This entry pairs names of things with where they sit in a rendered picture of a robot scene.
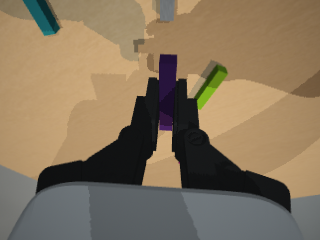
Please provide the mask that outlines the grey rod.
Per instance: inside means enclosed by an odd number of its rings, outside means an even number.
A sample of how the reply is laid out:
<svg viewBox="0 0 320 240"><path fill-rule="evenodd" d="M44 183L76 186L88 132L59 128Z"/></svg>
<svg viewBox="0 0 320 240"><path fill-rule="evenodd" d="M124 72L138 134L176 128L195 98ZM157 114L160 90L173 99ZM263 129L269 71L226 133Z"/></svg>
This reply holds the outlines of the grey rod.
<svg viewBox="0 0 320 240"><path fill-rule="evenodd" d="M175 0L160 0L160 21L174 21Z"/></svg>

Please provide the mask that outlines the turquoise rod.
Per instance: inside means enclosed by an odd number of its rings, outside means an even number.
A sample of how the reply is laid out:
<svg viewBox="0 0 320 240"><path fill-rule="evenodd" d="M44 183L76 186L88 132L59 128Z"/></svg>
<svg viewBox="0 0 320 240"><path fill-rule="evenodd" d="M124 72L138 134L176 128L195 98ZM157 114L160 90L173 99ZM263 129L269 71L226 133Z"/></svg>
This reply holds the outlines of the turquoise rod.
<svg viewBox="0 0 320 240"><path fill-rule="evenodd" d="M60 27L45 0L23 0L44 36L56 34Z"/></svg>

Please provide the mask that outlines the purple rod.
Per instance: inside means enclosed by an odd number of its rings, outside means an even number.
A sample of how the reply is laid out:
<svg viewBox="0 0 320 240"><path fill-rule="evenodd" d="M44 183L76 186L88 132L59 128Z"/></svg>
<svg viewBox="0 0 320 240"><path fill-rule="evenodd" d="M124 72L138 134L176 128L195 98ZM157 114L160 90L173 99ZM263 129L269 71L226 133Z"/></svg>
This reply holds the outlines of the purple rod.
<svg viewBox="0 0 320 240"><path fill-rule="evenodd" d="M159 130L172 131L177 55L160 54Z"/></svg>

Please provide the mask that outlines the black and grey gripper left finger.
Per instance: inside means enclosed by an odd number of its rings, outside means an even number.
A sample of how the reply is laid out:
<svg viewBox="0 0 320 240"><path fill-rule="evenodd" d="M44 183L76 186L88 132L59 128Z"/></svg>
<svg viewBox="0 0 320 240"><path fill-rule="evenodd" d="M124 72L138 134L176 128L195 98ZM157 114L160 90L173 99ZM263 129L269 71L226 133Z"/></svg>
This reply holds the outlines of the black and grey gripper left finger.
<svg viewBox="0 0 320 240"><path fill-rule="evenodd" d="M157 148L159 127L159 80L149 77L146 96L137 96L131 125L118 139L90 156L45 168L38 177L36 193L66 182L102 182L142 185L147 160Z"/></svg>

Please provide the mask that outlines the lime green rod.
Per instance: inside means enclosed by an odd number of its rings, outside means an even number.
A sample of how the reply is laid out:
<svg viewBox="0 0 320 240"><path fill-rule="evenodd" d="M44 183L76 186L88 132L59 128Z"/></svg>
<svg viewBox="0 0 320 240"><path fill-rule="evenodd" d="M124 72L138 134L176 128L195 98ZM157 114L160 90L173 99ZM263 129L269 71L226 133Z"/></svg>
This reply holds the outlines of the lime green rod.
<svg viewBox="0 0 320 240"><path fill-rule="evenodd" d="M198 93L195 95L197 99L198 109L201 110L216 89L228 75L227 69L223 66L216 65L211 74L208 76Z"/></svg>

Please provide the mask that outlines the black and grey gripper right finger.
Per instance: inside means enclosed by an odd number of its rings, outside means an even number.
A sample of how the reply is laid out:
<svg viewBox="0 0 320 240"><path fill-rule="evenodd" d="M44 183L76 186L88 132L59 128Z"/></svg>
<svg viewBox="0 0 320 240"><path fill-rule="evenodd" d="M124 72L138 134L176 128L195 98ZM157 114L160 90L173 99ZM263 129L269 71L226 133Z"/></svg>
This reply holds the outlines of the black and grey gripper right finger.
<svg viewBox="0 0 320 240"><path fill-rule="evenodd" d="M210 144L207 133L199 129L197 99L187 98L187 79L178 79L175 85L172 152L180 162L182 188L259 195L291 213L290 191L284 183L241 170Z"/></svg>

